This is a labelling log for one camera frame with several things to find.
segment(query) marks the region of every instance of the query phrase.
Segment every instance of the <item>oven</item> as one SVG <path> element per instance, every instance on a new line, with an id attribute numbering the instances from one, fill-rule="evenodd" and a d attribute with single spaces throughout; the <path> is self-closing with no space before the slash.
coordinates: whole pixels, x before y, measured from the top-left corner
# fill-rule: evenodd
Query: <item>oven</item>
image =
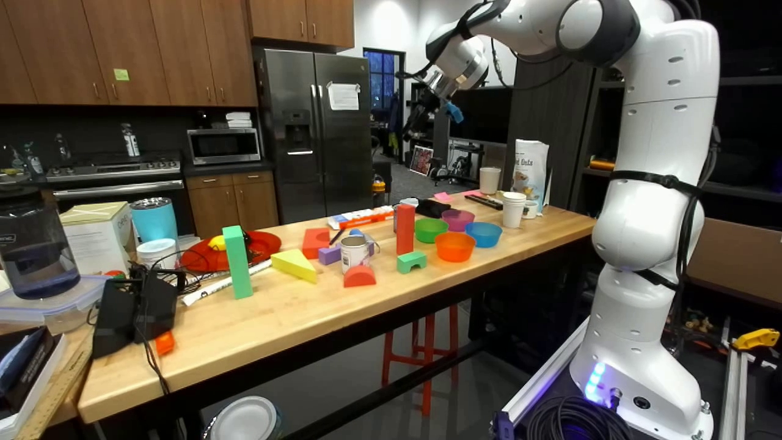
<path id="1" fill-rule="evenodd" d="M 81 203 L 168 199 L 178 235 L 192 235 L 192 210 L 178 158 L 78 163 L 46 170 L 59 212 Z"/>

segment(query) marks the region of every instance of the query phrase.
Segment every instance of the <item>wooden cabinet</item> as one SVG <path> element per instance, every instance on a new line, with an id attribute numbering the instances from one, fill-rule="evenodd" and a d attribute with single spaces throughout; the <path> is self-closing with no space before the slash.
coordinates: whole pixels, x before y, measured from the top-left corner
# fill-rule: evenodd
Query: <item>wooden cabinet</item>
<path id="1" fill-rule="evenodd" d="M 170 104 L 216 103 L 202 10 L 192 0 L 151 0 Z"/>
<path id="2" fill-rule="evenodd" d="M 168 103 L 148 0 L 82 0 L 100 74 L 115 104 Z"/>
<path id="3" fill-rule="evenodd" d="M 35 103 L 107 103 L 81 0 L 4 0 L 4 7 L 36 96 Z"/>
<path id="4" fill-rule="evenodd" d="M 10 26 L 4 4 L 0 2 L 0 103 L 35 103 L 31 84 Z"/>
<path id="5" fill-rule="evenodd" d="M 224 225 L 260 230 L 275 225 L 275 190 L 272 170 L 189 179 L 189 195 L 197 238 L 219 235 Z"/>
<path id="6" fill-rule="evenodd" d="M 245 0 L 201 0 L 216 79 L 216 104 L 256 104 Z"/>
<path id="7" fill-rule="evenodd" d="M 317 47 L 354 47 L 351 0 L 249 0 L 251 36 Z"/>

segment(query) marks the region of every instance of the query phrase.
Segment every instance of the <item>yellow block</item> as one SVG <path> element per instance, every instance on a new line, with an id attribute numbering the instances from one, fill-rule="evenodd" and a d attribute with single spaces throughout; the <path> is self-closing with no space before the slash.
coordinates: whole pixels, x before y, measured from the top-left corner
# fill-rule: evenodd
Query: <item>yellow block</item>
<path id="1" fill-rule="evenodd" d="M 308 257 L 302 257 L 301 250 L 286 250 L 286 252 L 272 254 L 272 267 L 311 284 L 317 282 L 317 269 L 311 265 Z"/>

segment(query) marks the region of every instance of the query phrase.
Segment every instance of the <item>blue cup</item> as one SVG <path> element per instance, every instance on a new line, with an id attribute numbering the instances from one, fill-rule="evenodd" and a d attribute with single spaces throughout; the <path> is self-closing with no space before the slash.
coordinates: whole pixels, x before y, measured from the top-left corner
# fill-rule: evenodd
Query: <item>blue cup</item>
<path id="1" fill-rule="evenodd" d="M 177 239 L 177 212 L 168 199 L 142 199 L 130 205 L 130 218 L 142 241 Z"/>

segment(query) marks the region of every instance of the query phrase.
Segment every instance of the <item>kitchen counter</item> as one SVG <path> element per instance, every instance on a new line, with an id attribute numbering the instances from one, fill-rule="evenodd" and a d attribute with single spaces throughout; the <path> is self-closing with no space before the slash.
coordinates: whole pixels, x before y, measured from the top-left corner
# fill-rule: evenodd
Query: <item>kitchen counter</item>
<path id="1" fill-rule="evenodd" d="M 213 163 L 213 166 L 184 166 L 184 175 L 216 175 L 216 173 L 251 173 L 251 170 L 272 170 L 272 162 L 251 162 L 251 163 Z"/>

